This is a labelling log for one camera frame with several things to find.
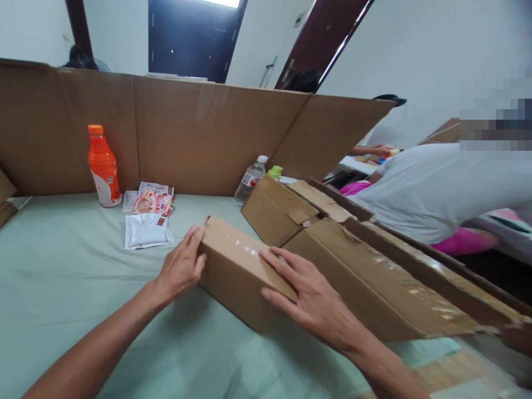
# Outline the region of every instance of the mattress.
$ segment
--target mattress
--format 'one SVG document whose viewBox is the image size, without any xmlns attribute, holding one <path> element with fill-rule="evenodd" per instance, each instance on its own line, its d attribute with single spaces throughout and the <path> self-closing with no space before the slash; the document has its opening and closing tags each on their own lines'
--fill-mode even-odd
<svg viewBox="0 0 532 399">
<path fill-rule="evenodd" d="M 227 197 L 176 195 L 179 242 L 213 215 L 258 238 Z M 68 348 L 157 276 L 171 247 L 124 250 L 121 207 L 96 194 L 33 197 L 0 230 L 0 396 L 19 397 Z M 451 339 L 390 344 L 411 368 Z M 342 398 L 369 390 L 343 356 L 286 320 L 260 336 L 200 288 L 140 334 L 101 398 Z"/>
</svg>

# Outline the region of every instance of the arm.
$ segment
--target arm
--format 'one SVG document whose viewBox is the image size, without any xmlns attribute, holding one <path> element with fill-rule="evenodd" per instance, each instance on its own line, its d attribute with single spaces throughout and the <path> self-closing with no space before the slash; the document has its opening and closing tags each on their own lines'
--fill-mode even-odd
<svg viewBox="0 0 532 399">
<path fill-rule="evenodd" d="M 60 357 L 23 398 L 95 398 L 140 332 L 200 280 L 206 256 L 198 257 L 197 249 L 203 231 L 192 226 L 167 255 L 160 275 Z"/>
<path fill-rule="evenodd" d="M 376 155 L 378 157 L 386 158 L 390 156 L 390 150 L 387 147 L 363 147 L 356 146 L 351 150 L 352 155 Z"/>
<path fill-rule="evenodd" d="M 289 265 L 269 253 L 261 256 L 292 284 L 299 300 L 294 304 L 278 292 L 263 288 L 266 300 L 350 359 L 377 397 L 429 398 L 403 361 L 358 321 L 313 263 L 284 249 L 272 248 L 272 252 Z"/>
<path fill-rule="evenodd" d="M 382 175 L 379 173 L 379 172 L 373 172 L 370 176 L 370 178 L 368 179 L 369 183 L 371 184 L 375 184 L 376 182 L 378 182 L 380 179 L 382 178 Z"/>
</svg>

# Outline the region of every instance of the door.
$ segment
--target door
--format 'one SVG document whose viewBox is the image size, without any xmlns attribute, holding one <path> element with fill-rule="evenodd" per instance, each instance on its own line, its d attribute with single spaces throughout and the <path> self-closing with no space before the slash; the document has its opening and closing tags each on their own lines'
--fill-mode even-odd
<svg viewBox="0 0 532 399">
<path fill-rule="evenodd" d="M 150 0 L 149 71 L 225 83 L 247 0 Z"/>
<path fill-rule="evenodd" d="M 299 73 L 318 71 L 325 78 L 373 0 L 316 0 L 275 86 Z"/>
</svg>

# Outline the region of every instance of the white wall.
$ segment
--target white wall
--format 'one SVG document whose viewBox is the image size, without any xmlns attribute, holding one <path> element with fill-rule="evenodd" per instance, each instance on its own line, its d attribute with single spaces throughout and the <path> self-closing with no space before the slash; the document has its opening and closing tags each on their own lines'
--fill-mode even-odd
<svg viewBox="0 0 532 399">
<path fill-rule="evenodd" d="M 277 55 L 268 82 L 273 89 L 294 46 L 304 21 L 294 28 L 300 13 L 308 11 L 313 0 L 248 0 L 226 84 L 258 87 Z"/>
<path fill-rule="evenodd" d="M 148 0 L 84 0 L 94 58 L 112 72 L 148 72 Z"/>
<path fill-rule="evenodd" d="M 66 64 L 74 44 L 64 0 L 4 0 L 0 58 Z"/>
<path fill-rule="evenodd" d="M 319 94 L 407 98 L 375 128 L 371 144 L 413 146 L 532 67 L 529 4 L 378 0 Z"/>
</svg>

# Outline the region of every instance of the pink pants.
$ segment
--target pink pants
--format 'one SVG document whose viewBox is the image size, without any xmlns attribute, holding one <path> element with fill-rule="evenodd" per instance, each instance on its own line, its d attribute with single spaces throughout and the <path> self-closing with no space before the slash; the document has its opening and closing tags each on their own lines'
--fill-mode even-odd
<svg viewBox="0 0 532 399">
<path fill-rule="evenodd" d="M 362 180 L 345 186 L 340 190 L 340 193 L 345 196 L 351 196 L 370 186 L 371 183 L 369 183 L 369 181 Z M 432 244 L 431 247 L 444 254 L 458 256 L 488 250 L 492 247 L 492 243 L 485 236 L 466 228 L 459 227 L 458 231 L 453 236 L 450 236 L 437 244 Z"/>
</svg>

